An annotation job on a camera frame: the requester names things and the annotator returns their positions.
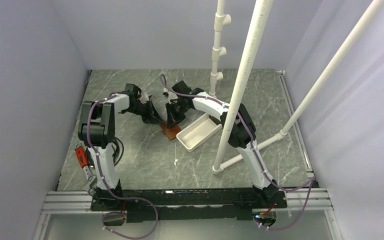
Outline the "brown leather card holder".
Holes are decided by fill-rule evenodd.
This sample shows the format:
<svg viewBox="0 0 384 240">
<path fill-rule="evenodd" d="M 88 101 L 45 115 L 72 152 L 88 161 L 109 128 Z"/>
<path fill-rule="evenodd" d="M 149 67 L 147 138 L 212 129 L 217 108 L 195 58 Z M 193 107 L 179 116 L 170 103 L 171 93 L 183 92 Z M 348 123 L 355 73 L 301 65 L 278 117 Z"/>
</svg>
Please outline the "brown leather card holder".
<svg viewBox="0 0 384 240">
<path fill-rule="evenodd" d="M 169 141 L 174 140 L 177 137 L 177 134 L 181 131 L 181 128 L 178 125 L 170 129 L 168 129 L 164 124 L 160 124 L 159 126 L 162 130 L 162 133 L 168 138 Z"/>
</svg>

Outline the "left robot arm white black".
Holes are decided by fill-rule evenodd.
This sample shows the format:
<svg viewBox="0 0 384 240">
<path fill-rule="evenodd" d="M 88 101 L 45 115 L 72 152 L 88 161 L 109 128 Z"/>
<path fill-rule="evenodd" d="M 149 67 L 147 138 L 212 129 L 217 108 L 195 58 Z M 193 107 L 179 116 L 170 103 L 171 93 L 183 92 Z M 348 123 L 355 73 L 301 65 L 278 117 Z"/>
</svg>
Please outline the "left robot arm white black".
<svg viewBox="0 0 384 240">
<path fill-rule="evenodd" d="M 95 197 L 104 200 L 111 210 L 119 209 L 125 200 L 112 157 L 112 144 L 116 140 L 115 115 L 124 113 L 141 117 L 145 124 L 164 123 L 153 105 L 152 96 L 132 83 L 104 99 L 86 100 L 80 108 L 77 134 L 94 162 L 97 174 Z"/>
</svg>

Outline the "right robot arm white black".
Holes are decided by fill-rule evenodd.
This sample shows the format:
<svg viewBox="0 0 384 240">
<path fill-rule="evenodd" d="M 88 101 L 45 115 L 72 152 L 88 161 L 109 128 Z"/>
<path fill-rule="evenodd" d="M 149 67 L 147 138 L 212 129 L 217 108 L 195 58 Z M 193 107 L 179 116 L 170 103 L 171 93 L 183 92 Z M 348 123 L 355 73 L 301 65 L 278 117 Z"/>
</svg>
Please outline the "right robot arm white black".
<svg viewBox="0 0 384 240">
<path fill-rule="evenodd" d="M 221 122 L 222 128 L 228 126 L 229 103 L 211 97 L 199 87 L 191 89 L 183 80 L 173 87 L 168 87 L 167 90 L 175 95 L 175 98 L 166 104 L 169 129 L 182 122 L 186 112 L 191 109 L 216 118 Z M 286 208 L 285 192 L 279 188 L 277 181 L 266 167 L 258 150 L 255 124 L 243 104 L 239 105 L 235 118 L 239 122 L 232 125 L 228 144 L 239 152 L 246 163 L 250 171 L 252 187 L 240 191 L 238 198 L 232 202 L 233 205 L 243 208 Z"/>
</svg>

